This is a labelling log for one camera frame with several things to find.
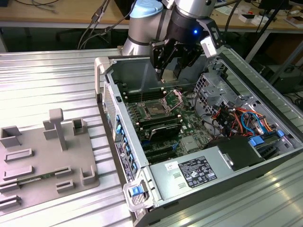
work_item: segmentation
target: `metal table surface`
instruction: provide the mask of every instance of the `metal table surface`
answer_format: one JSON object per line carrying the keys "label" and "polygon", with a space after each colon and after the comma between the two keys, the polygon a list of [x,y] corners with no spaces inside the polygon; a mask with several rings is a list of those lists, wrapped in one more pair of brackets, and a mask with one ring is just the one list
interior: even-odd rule
{"label": "metal table surface", "polygon": [[133,226],[99,114],[94,91],[96,57],[117,50],[0,55],[0,127],[42,127],[48,110],[64,121],[88,122],[100,186],[0,217],[0,226]]}
{"label": "metal table surface", "polygon": [[[133,226],[94,93],[94,59],[113,50],[0,55],[0,127],[42,127],[48,110],[89,125],[100,186],[0,217],[0,226]],[[157,227],[303,226],[303,154]]]}

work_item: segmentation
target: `cable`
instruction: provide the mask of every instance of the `cable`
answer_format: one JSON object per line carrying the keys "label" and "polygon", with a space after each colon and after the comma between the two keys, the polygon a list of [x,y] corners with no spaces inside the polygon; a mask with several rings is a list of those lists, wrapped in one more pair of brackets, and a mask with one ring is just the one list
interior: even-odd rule
{"label": "cable", "polygon": [[104,7],[103,12],[101,13],[100,17],[98,18],[97,23],[95,24],[95,26],[94,26],[93,29],[91,30],[91,32],[90,32],[88,38],[90,38],[91,35],[94,33],[96,27],[97,27],[98,24],[100,23],[100,20],[101,20],[103,14],[105,13],[105,11],[106,11],[106,9],[107,9],[109,3],[110,3],[110,0],[107,0],[107,2],[106,2],[106,0],[103,1],[102,5],[101,5],[101,7]]}
{"label": "cable", "polygon": [[242,114],[242,117],[241,117],[242,125],[243,125],[243,127],[244,127],[245,129],[247,129],[248,131],[252,132],[252,134],[255,136],[255,135],[256,135],[255,132],[254,132],[252,129],[246,127],[246,125],[245,125],[245,123],[244,123],[244,115],[245,115],[245,114],[246,114],[246,113]]}
{"label": "cable", "polygon": [[217,6],[214,7],[214,9],[217,9],[217,8],[220,8],[220,7],[223,7],[223,6],[229,6],[229,5],[234,4],[236,2],[237,2],[237,0],[231,1],[231,2],[227,2],[227,3],[221,4],[221,5],[217,5]]}
{"label": "cable", "polygon": [[241,0],[238,0],[237,3],[234,5],[234,7],[232,8],[232,11],[230,13],[230,15],[228,16],[228,19],[227,19],[227,22],[226,22],[226,25],[225,25],[225,31],[224,31],[224,38],[226,39],[226,36],[227,36],[227,30],[228,30],[228,26],[229,26],[229,23],[232,19],[232,15],[233,13],[235,12],[236,8],[238,7],[238,5],[240,4]]}
{"label": "cable", "polygon": [[[256,114],[256,115],[258,115],[258,116],[261,116],[261,117],[263,117],[263,115],[262,114],[259,114],[259,113],[257,113],[256,111],[254,111],[254,110],[246,110],[246,109],[243,109],[243,108],[236,108],[236,110],[238,110],[238,111],[241,111],[241,112],[243,112],[243,113],[246,113],[246,112],[252,112],[252,113],[254,113],[254,114]],[[267,123],[267,121],[266,121],[266,119],[262,119],[263,121],[264,121],[264,126],[265,126],[265,128],[268,130],[268,131],[273,131],[271,128],[270,128],[270,126],[268,125],[268,123]]]}
{"label": "cable", "polygon": [[84,33],[82,34],[82,36],[81,36],[81,38],[80,38],[80,40],[79,40],[79,42],[78,42],[77,50],[78,50],[79,47],[80,47],[80,44],[81,44],[81,41],[82,41],[83,37],[85,36],[85,34],[87,33],[87,31],[90,29],[90,27],[91,27],[92,25],[93,25],[93,22],[91,22],[91,23],[89,24],[89,26],[86,28],[86,30],[85,30]]}
{"label": "cable", "polygon": [[132,11],[133,11],[133,9],[134,9],[134,6],[135,6],[135,4],[136,4],[137,1],[138,1],[138,0],[135,0],[135,2],[132,4],[131,10],[129,11],[129,13],[128,13],[125,17],[123,17],[122,19],[120,19],[120,20],[119,20],[117,23],[115,23],[113,26],[107,27],[103,33],[95,34],[95,35],[91,36],[90,38],[87,38],[87,39],[82,43],[82,45],[80,46],[80,49],[82,48],[82,46],[83,46],[85,43],[87,43],[88,40],[90,40],[90,39],[92,39],[92,38],[94,38],[94,37],[96,37],[96,36],[98,36],[98,35],[100,35],[100,36],[105,35],[105,34],[108,33],[109,31],[113,30],[113,29],[114,29],[118,24],[120,24],[123,20],[125,20],[125,19],[132,13]]}
{"label": "cable", "polygon": [[259,24],[259,26],[258,26],[257,30],[256,30],[256,33],[258,32],[258,30],[259,30],[259,28],[260,28],[260,26],[261,26],[261,24],[262,24],[262,21],[263,21],[264,15],[265,15],[265,13],[263,13],[263,15],[262,15],[262,19],[261,19],[261,22],[260,22],[260,24]]}
{"label": "cable", "polygon": [[38,9],[43,9],[43,10],[47,10],[47,11],[50,11],[50,12],[52,12],[52,13],[58,13],[56,10],[54,10],[54,9],[47,9],[47,8],[44,8],[44,7],[42,7],[42,6],[40,6],[39,4],[41,4],[40,2],[37,2],[37,1],[35,1],[35,0],[32,0],[32,3],[33,3],[33,5],[35,6],[35,7],[37,7]]}
{"label": "cable", "polygon": [[239,120],[239,118],[238,118],[238,116],[237,116],[236,113],[235,113],[235,119],[236,119],[236,121],[238,122],[238,125],[239,125],[239,127],[240,127],[240,132],[243,133],[243,127],[242,127],[242,125],[241,125],[241,123],[240,123],[240,120]]}
{"label": "cable", "polygon": [[88,32],[88,30],[90,29],[90,27],[94,24],[94,23],[99,23],[99,21],[101,20],[101,17],[103,16],[104,14],[104,6],[105,4],[108,2],[109,3],[110,0],[103,0],[102,2],[102,5],[96,10],[96,12],[93,14],[93,16],[91,17],[91,23],[89,24],[89,26],[86,28],[86,30],[84,31],[84,33],[82,34],[79,42],[78,42],[78,45],[77,45],[77,50],[81,49],[80,48],[80,45],[81,45],[81,42],[82,42],[82,39],[84,38],[85,34]]}
{"label": "cable", "polygon": [[27,5],[27,6],[45,6],[45,5],[49,5],[49,4],[52,4],[52,3],[55,3],[55,2],[58,2],[60,0],[55,0],[55,1],[51,1],[51,2],[48,2],[48,3],[39,3],[39,4],[28,4],[28,3],[24,3],[24,2],[21,2],[19,0],[15,0],[16,2],[19,2],[23,5]]}
{"label": "cable", "polygon": [[256,6],[255,4],[253,4],[252,2],[251,2],[251,4],[252,4],[254,7],[257,7],[257,8],[259,7],[259,6]]}
{"label": "cable", "polygon": [[268,28],[268,26],[270,25],[270,23],[273,21],[273,19],[275,18],[275,16],[278,14],[279,10],[281,9],[281,7],[283,6],[283,3],[285,2],[285,0],[281,0],[281,3],[279,5],[279,7],[277,7],[275,9],[275,11],[272,13],[272,15],[269,17],[268,21],[265,23],[265,25],[263,26],[263,28],[261,29],[261,31],[258,33],[258,37],[255,41],[255,43],[251,46],[251,48],[249,50],[247,50],[247,52],[243,55],[243,59],[246,59],[246,57],[249,55],[250,51],[252,50],[252,48],[257,44],[257,42],[259,41],[259,39],[261,38],[261,36],[263,35],[263,33],[266,31],[266,29]]}

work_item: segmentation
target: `warning label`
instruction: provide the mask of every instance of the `warning label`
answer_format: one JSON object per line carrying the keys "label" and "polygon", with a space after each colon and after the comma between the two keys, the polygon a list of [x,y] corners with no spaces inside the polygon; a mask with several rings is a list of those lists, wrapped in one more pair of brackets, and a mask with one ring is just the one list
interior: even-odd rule
{"label": "warning label", "polygon": [[180,163],[179,168],[191,188],[217,179],[216,174],[204,156]]}

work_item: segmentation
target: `blue latch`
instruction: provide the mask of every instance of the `blue latch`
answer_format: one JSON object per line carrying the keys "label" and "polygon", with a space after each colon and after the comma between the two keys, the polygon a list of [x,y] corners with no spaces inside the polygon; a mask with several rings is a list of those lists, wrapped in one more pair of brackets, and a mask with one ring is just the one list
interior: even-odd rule
{"label": "blue latch", "polygon": [[130,191],[132,197],[141,195],[144,193],[143,187],[141,185],[134,187],[134,188],[130,189],[129,191]]}
{"label": "blue latch", "polygon": [[117,126],[117,129],[116,129],[116,133],[117,133],[117,134],[120,134],[121,130],[122,130],[122,126],[121,126],[121,125],[118,125],[118,126]]}
{"label": "blue latch", "polygon": [[254,147],[261,143],[264,143],[264,140],[260,136],[255,136],[250,139],[250,144],[253,145]]}
{"label": "blue latch", "polygon": [[282,132],[281,130],[278,130],[276,133],[278,134],[279,137],[283,137],[284,136],[284,132]]}

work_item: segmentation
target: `black cable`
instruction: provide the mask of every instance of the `black cable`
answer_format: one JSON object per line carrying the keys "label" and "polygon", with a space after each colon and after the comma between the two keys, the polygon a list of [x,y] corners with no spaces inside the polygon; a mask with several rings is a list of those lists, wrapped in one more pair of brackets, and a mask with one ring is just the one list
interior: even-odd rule
{"label": "black cable", "polygon": [[269,17],[268,21],[265,23],[265,25],[263,26],[263,28],[261,29],[261,31],[258,33],[257,40],[252,45],[252,47],[245,53],[245,55],[243,56],[243,59],[246,59],[246,57],[248,56],[248,54],[250,53],[250,51],[252,50],[252,48],[257,44],[257,42],[259,41],[259,39],[261,38],[261,36],[263,35],[263,33],[266,31],[266,29],[268,28],[268,26],[270,25],[270,23],[273,21],[273,19],[275,18],[275,16],[278,14],[278,12],[281,9],[281,7],[283,6],[284,2],[285,2],[285,0],[281,0],[281,3],[279,5],[279,7],[276,8],[275,11],[272,13],[272,15]]}
{"label": "black cable", "polygon": [[[104,1],[103,1],[102,5],[101,5],[101,8],[104,7],[103,12],[102,12],[103,14],[105,13],[105,11],[106,11],[106,9],[107,9],[109,3],[110,3],[110,0],[104,0]],[[100,15],[100,18],[98,19],[98,21],[96,22],[95,26],[94,26],[93,29],[91,30],[91,32],[90,32],[88,38],[90,38],[91,35],[94,33],[96,27],[97,27],[98,24],[100,23],[101,17],[102,17],[102,15]]]}
{"label": "black cable", "polygon": [[107,0],[103,0],[102,2],[102,5],[96,10],[96,12],[93,14],[93,16],[91,17],[91,23],[89,24],[89,26],[86,28],[86,30],[84,31],[84,33],[82,34],[79,42],[78,42],[78,45],[77,45],[77,50],[80,49],[80,45],[81,45],[81,42],[82,42],[82,39],[84,38],[85,34],[88,32],[88,30],[90,29],[90,27],[94,24],[94,23],[97,23],[99,18],[102,16],[102,13],[103,13],[103,9],[104,9],[104,6],[105,4],[107,3]]}
{"label": "black cable", "polygon": [[256,6],[255,4],[253,4],[252,2],[251,2],[251,4],[252,4],[253,6],[255,6],[255,7],[257,7],[257,8],[259,7],[259,6]]}
{"label": "black cable", "polygon": [[45,6],[45,5],[49,5],[49,4],[58,2],[58,1],[60,1],[60,0],[55,0],[55,1],[48,2],[48,3],[39,3],[39,4],[28,4],[28,3],[21,2],[21,1],[19,1],[19,0],[15,0],[15,1],[16,1],[16,2],[19,2],[19,3],[21,3],[21,4],[24,4],[24,5],[27,5],[27,6]]}
{"label": "black cable", "polygon": [[237,0],[231,1],[231,2],[227,2],[227,3],[221,4],[221,5],[217,5],[217,6],[214,7],[214,9],[217,9],[217,8],[220,8],[220,7],[223,7],[223,6],[229,6],[229,5],[234,4],[236,2],[237,2]]}
{"label": "black cable", "polygon": [[260,28],[260,26],[261,26],[261,24],[262,24],[262,21],[263,21],[264,15],[265,15],[265,13],[263,13],[263,15],[262,15],[262,19],[261,19],[261,22],[260,22],[260,24],[259,24],[259,26],[258,26],[257,30],[256,30],[256,33],[258,32],[258,30],[259,30],[259,28]]}
{"label": "black cable", "polygon": [[233,13],[235,12],[236,8],[238,7],[238,5],[240,4],[241,0],[238,0],[237,3],[234,5],[234,7],[232,8],[232,11],[230,13],[230,15],[228,16],[228,19],[227,19],[227,22],[226,22],[226,25],[225,25],[225,31],[224,31],[224,39],[226,40],[226,36],[227,36],[227,30],[228,30],[228,26],[229,26],[229,23],[232,19],[232,15]]}
{"label": "black cable", "polygon": [[40,2],[37,2],[37,1],[35,1],[35,0],[32,0],[32,3],[33,3],[33,5],[35,6],[35,7],[37,7],[38,9],[43,9],[43,10],[47,10],[47,11],[50,11],[50,12],[52,12],[52,13],[58,13],[56,10],[54,10],[54,9],[47,9],[47,8],[44,8],[44,7],[42,7],[42,6],[40,6],[39,4],[41,4]]}
{"label": "black cable", "polygon": [[83,47],[83,45],[85,45],[85,43],[87,43],[88,40],[90,40],[90,39],[92,39],[92,38],[94,38],[94,37],[96,37],[96,36],[98,36],[98,35],[100,35],[100,36],[106,35],[106,33],[108,33],[108,32],[110,32],[111,30],[113,30],[118,24],[120,24],[123,20],[125,20],[125,19],[132,13],[132,11],[133,11],[133,9],[134,9],[134,6],[135,6],[135,4],[136,4],[137,1],[138,1],[138,0],[135,0],[135,2],[132,4],[131,10],[129,11],[129,13],[128,13],[125,17],[123,17],[122,19],[120,19],[120,20],[119,20],[117,23],[115,23],[113,26],[107,27],[107,28],[104,30],[103,33],[95,34],[95,35],[91,36],[90,38],[87,38],[87,39],[82,43],[82,45],[80,46],[80,49]]}
{"label": "black cable", "polygon": [[302,98],[303,99],[303,97],[302,96],[300,96],[300,95],[298,95],[298,93],[297,92],[295,92],[294,93],[296,96],[298,96],[299,98]]}

